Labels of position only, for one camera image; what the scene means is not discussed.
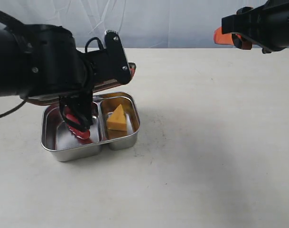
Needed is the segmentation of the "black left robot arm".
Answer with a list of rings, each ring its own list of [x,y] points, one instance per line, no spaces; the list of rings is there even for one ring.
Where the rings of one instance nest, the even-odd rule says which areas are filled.
[[[17,95],[22,103],[58,103],[71,127],[92,125],[94,87],[110,78],[106,50],[80,52],[72,33],[47,24],[24,24],[0,10],[0,97]]]

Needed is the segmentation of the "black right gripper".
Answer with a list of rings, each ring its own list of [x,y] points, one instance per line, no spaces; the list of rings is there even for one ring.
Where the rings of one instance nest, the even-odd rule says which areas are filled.
[[[259,7],[243,7],[221,20],[214,43],[270,54],[289,48],[289,0],[268,0]]]

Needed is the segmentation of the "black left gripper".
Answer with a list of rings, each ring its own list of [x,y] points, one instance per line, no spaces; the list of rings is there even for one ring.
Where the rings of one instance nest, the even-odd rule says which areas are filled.
[[[63,120],[77,130],[88,130],[93,124],[93,90],[111,79],[106,51],[77,52],[77,76],[81,88],[59,98]]]

